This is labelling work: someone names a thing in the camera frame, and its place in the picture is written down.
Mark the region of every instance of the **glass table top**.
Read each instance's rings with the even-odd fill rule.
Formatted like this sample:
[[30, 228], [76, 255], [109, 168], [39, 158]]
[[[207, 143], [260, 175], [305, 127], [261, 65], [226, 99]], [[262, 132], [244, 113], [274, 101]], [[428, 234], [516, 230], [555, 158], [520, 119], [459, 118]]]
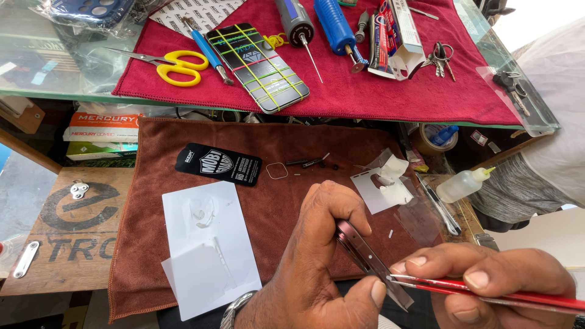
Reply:
[[[488, 65], [497, 71], [521, 73], [473, 1], [454, 2], [468, 33]], [[37, 0], [0, 1], [0, 95], [185, 106], [111, 95], [128, 58], [102, 47], [132, 51], [140, 35], [141, 25], [129, 26], [128, 34], [135, 36], [126, 40], [97, 33], [75, 35], [71, 27], [55, 24], [29, 9], [38, 3]], [[540, 114], [528, 117], [529, 121], [524, 122], [524, 127], [531, 135], [557, 130], [559, 125], [556, 119], [532, 84], [526, 80], [522, 85], [530, 96], [532, 104], [529, 105], [535, 109], [532, 112], [538, 111]]]

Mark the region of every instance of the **wristwatch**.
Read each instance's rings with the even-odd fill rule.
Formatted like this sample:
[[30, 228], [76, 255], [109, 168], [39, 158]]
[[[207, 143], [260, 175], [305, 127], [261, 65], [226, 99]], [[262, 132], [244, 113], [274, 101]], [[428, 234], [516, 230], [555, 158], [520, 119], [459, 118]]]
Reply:
[[223, 314], [223, 319], [221, 320], [221, 325], [219, 326], [220, 329], [233, 329], [233, 325], [236, 321], [236, 315], [240, 312], [241, 309], [244, 308], [246, 304], [252, 299], [254, 294], [256, 294], [258, 290], [252, 290], [251, 292], [247, 292], [241, 295], [238, 299], [233, 301], [228, 306], [228, 309], [225, 310]]

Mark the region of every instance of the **mobi guard packaging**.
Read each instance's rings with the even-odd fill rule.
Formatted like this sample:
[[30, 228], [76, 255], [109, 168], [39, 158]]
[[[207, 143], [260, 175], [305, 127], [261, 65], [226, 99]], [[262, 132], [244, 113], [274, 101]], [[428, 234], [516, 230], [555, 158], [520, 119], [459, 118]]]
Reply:
[[182, 173], [254, 186], [261, 166], [262, 159], [257, 156], [189, 143], [177, 156], [175, 169]]

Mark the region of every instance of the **red towel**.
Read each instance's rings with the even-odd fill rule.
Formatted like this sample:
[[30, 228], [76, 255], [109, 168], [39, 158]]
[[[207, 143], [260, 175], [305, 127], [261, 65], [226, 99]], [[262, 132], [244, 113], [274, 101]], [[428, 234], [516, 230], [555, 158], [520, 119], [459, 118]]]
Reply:
[[[337, 56], [329, 48], [313, 9], [313, 1], [300, 1], [315, 25], [315, 37], [309, 48], [324, 83], [319, 81], [305, 49], [288, 44], [276, 48], [310, 90], [306, 99], [278, 114], [414, 122], [467, 121], [482, 125], [520, 124], [476, 72], [476, 67], [487, 64], [459, 19], [453, 0], [422, 0], [410, 2], [410, 5], [439, 17], [439, 20], [434, 20], [412, 14], [426, 54], [432, 51], [436, 41], [455, 49], [450, 65], [457, 82], [453, 82], [448, 71], [445, 78], [436, 77], [434, 66], [421, 68], [412, 80], [407, 81], [382, 78], [366, 71], [352, 74], [350, 58]], [[365, 8], [372, 13], [378, 4], [379, 0], [360, 0], [356, 7], [344, 7], [342, 10], [349, 26], [355, 30]], [[243, 22], [251, 23], [267, 36], [283, 31], [274, 0], [248, 0], [220, 27]], [[182, 49], [199, 51], [197, 44], [189, 37], [148, 19], [135, 52], [163, 56]], [[362, 55], [368, 56], [369, 43], [360, 44], [359, 50]], [[234, 86], [224, 85], [219, 74], [211, 68], [201, 73], [201, 79], [193, 87], [176, 87], [165, 83], [152, 64], [131, 59], [112, 94], [260, 112], [237, 80], [234, 79]]]

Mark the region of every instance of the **tape roll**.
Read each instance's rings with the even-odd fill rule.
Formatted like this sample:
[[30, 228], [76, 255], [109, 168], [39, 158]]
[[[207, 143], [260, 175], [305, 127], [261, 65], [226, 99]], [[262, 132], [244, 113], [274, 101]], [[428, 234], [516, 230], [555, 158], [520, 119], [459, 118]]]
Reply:
[[446, 127], [448, 125], [418, 124], [418, 129], [409, 135], [410, 142], [418, 152], [427, 156], [434, 156], [451, 150], [459, 140], [459, 132], [456, 132], [444, 146], [437, 146], [429, 141], [429, 137]]

